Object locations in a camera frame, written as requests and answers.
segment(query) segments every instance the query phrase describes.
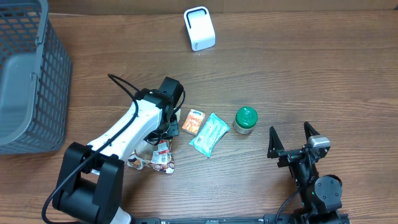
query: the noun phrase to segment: small white box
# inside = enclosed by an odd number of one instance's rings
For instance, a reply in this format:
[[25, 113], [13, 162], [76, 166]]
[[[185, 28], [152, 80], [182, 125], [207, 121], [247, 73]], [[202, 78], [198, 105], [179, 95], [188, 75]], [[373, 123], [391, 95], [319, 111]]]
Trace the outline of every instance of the small white box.
[[200, 6], [186, 10], [184, 21], [193, 51], [203, 50], [216, 44], [216, 34], [206, 7]]

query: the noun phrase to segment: snack wrapper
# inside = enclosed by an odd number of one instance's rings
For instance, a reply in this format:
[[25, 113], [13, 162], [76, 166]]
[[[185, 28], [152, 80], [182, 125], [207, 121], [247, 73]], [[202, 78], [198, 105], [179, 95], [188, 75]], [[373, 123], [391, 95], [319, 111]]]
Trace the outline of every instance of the snack wrapper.
[[192, 139], [189, 145], [194, 146], [197, 151], [210, 157], [217, 142], [229, 129], [229, 126], [223, 120], [212, 113], [198, 136]]
[[142, 141], [127, 160], [129, 167], [142, 170], [145, 166], [166, 174], [174, 173], [174, 158], [171, 140], [162, 141], [158, 146]]

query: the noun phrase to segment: blue snack package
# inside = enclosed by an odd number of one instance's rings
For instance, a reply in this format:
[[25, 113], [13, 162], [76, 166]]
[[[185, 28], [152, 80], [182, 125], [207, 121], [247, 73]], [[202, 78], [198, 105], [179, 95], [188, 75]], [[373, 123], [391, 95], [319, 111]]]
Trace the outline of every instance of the blue snack package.
[[217, 142], [228, 131], [229, 126], [223, 120], [219, 119], [216, 114], [212, 113], [198, 136], [192, 139], [189, 145], [194, 146], [197, 151], [210, 157]]

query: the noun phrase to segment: gray plastic basket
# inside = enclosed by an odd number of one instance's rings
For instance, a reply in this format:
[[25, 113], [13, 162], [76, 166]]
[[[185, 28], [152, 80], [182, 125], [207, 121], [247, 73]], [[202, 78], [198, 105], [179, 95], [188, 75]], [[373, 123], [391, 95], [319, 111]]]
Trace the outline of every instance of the gray plastic basket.
[[72, 63], [46, 0], [0, 1], [0, 154], [65, 142]]

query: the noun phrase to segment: wood grain surface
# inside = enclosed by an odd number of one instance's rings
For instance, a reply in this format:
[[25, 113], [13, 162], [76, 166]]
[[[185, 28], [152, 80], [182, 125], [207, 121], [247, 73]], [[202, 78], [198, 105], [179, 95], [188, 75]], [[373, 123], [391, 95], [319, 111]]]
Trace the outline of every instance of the wood grain surface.
[[[295, 185], [288, 168], [266, 157], [268, 130], [275, 126], [294, 149], [309, 121], [331, 139], [317, 168], [343, 180], [341, 212], [354, 224], [397, 223], [397, 11], [213, 14], [217, 43], [200, 52], [190, 50], [181, 15], [50, 19], [73, 60], [67, 141], [58, 152], [0, 157], [0, 223], [42, 223], [65, 148], [97, 138], [129, 108], [108, 73], [139, 88], [179, 80], [187, 92], [183, 119], [192, 108], [230, 125], [242, 106], [259, 114], [251, 134], [231, 128], [210, 159], [181, 132], [173, 175], [126, 168], [123, 208], [134, 216], [276, 213]], [[296, 198], [285, 212], [299, 206]], [[72, 220], [52, 208], [48, 214]]]
[[81, 15], [182, 14], [206, 6], [210, 13], [393, 10], [397, 0], [49, 0], [50, 12]]

